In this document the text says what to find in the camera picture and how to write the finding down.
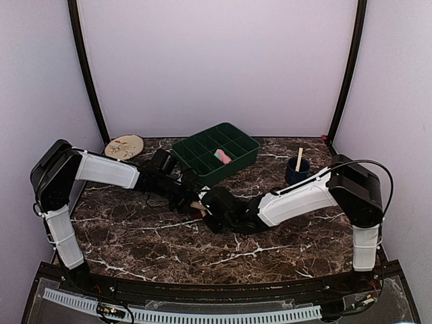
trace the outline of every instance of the black vertical pole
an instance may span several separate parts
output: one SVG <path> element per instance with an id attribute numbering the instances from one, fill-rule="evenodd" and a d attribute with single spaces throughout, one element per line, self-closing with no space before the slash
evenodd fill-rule
<path id="1" fill-rule="evenodd" d="M 354 68 L 356 67 L 358 49 L 360 48 L 360 40 L 362 38 L 363 25 L 365 23 L 366 6 L 367 0 L 358 0 L 356 21 L 354 23 L 354 32 L 352 34 L 350 54 L 348 56 L 348 62 L 346 64 L 344 81 L 342 82 L 339 99 L 337 100 L 336 109 L 333 115 L 333 120 L 331 121 L 329 133 L 325 139 L 327 145 L 329 146 L 332 145 L 336 133 L 338 132 L 338 127 L 342 118 L 342 113 L 344 112 L 346 99 L 348 98 L 348 93 L 350 91 L 352 76 L 354 75 Z"/>
<path id="2" fill-rule="evenodd" d="M 96 119 L 102 140 L 105 144 L 108 144 L 111 139 L 108 135 L 107 125 L 105 125 L 105 120 L 103 119 L 101 106 L 97 99 L 95 85 L 93 84 L 92 74 L 90 72 L 90 65 L 87 60 L 86 48 L 84 46 L 84 39 L 81 30 L 80 15 L 78 12 L 78 4 L 76 0 L 68 0 L 67 2 L 69 5 L 70 22 L 74 33 L 76 52 L 78 54 L 78 59 L 80 60 L 82 77 L 86 84 L 88 98 L 90 99 L 94 118 Z"/>

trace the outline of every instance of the blue cup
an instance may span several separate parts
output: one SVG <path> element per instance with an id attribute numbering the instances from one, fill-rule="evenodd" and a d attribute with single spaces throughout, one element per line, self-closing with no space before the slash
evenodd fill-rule
<path id="1" fill-rule="evenodd" d="M 311 165 L 305 159 L 300 162 L 300 171 L 296 172 L 298 157 L 292 157 L 288 160 L 288 166 L 285 172 L 285 181 L 289 185 L 296 184 L 305 180 L 308 177 L 309 171 L 311 170 Z"/>

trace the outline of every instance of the black metal frame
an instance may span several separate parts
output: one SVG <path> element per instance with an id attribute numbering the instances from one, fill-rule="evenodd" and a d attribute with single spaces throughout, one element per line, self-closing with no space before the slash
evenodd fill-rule
<path id="1" fill-rule="evenodd" d="M 111 139 L 109 137 L 105 120 L 103 119 L 101 106 L 99 105 L 99 101 L 95 90 L 95 84 L 93 82 L 92 74 L 90 71 L 90 65 L 88 63 L 86 47 L 82 36 L 80 14 L 78 11 L 77 0 L 67 0 L 67 2 L 69 4 L 70 21 L 72 24 L 72 30 L 74 32 L 76 52 L 78 53 L 78 58 L 80 60 L 82 76 L 86 84 L 88 98 L 90 99 L 94 118 L 96 119 L 103 142 L 105 144 L 108 144 Z M 354 75 L 354 69 L 356 66 L 358 50 L 360 47 L 360 41 L 362 37 L 363 25 L 365 22 L 366 6 L 367 6 L 367 0 L 358 0 L 356 21 L 354 23 L 354 32 L 352 35 L 350 54 L 348 56 L 348 62 L 346 64 L 344 80 L 342 82 L 339 99 L 337 100 L 335 113 L 331 121 L 330 129 L 328 131 L 328 134 L 323 136 L 323 140 L 329 147 L 329 150 L 332 155 L 336 154 L 333 148 L 333 141 L 338 131 L 338 127 L 342 118 L 342 113 L 344 112 L 346 99 L 348 98 L 348 93 L 350 91 L 352 76 Z"/>
<path id="2" fill-rule="evenodd" d="M 339 99 L 337 100 L 335 113 L 331 121 L 328 134 L 325 136 L 325 142 L 329 147 L 331 153 L 335 153 L 333 148 L 333 141 L 338 132 L 339 124 L 344 112 L 348 93 L 350 92 L 351 81 L 356 67 L 358 50 L 360 49 L 360 41 L 362 38 L 363 25 L 365 24 L 367 0 L 358 0 L 356 21 L 354 23 L 354 32 L 352 34 L 350 54 L 346 64 L 344 80 L 340 89 Z"/>
<path id="3" fill-rule="evenodd" d="M 82 77 L 84 79 L 84 83 L 86 84 L 88 99 L 90 100 L 93 115 L 96 119 L 97 127 L 99 128 L 99 133 L 101 134 L 102 140 L 105 144 L 108 144 L 111 139 L 109 138 L 107 125 L 103 119 L 101 106 L 99 105 L 95 84 L 93 82 L 90 65 L 88 63 L 86 47 L 84 44 L 84 38 L 82 36 L 78 4 L 76 0 L 67 0 L 67 3 L 69 5 L 70 22 L 72 25 L 72 32 L 74 33 L 76 52 L 78 54 L 78 59 L 80 60 Z"/>
<path id="4" fill-rule="evenodd" d="M 375 274 L 381 276 L 380 267 Z M 399 261 L 383 262 L 384 277 L 398 275 L 402 282 L 412 317 L 415 323 L 420 323 L 419 313 Z M 341 303 L 340 293 L 326 291 L 326 286 L 333 286 L 338 282 L 348 281 L 352 273 L 340 273 L 327 277 L 313 279 L 300 279 L 277 283 L 258 283 L 249 285 L 187 285 L 154 283 L 107 277 L 105 275 L 92 275 L 94 282 L 104 292 L 103 296 L 125 302 L 128 304 L 145 304 L 147 300 L 160 300 L 172 302 L 191 302 L 199 304 L 208 303 L 238 303 L 238 302 L 262 302 L 294 299 L 296 304 L 312 302 L 315 305 L 332 305 Z M 46 278 L 60 283 L 60 289 L 80 293 L 64 280 L 66 274 L 60 266 L 42 262 L 34 278 L 28 295 L 26 308 L 22 317 L 22 324 L 27 323 L 30 316 L 34 295 L 38 287 L 39 279 Z"/>

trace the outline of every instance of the pink sponge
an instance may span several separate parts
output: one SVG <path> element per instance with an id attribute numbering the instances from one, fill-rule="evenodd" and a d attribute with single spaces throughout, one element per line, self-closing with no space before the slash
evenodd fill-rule
<path id="1" fill-rule="evenodd" d="M 223 164 L 228 164 L 231 162 L 231 158 L 223 152 L 220 148 L 216 150 L 215 156 L 222 161 Z"/>

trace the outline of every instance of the green plastic tray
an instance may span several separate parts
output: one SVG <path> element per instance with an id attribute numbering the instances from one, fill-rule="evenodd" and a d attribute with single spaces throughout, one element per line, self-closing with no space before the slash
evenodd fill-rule
<path id="1" fill-rule="evenodd" d="M 222 149 L 232 162 L 214 156 Z M 259 143 L 230 123 L 222 123 L 173 145 L 184 167 L 192 168 L 201 184 L 212 186 L 257 160 Z"/>

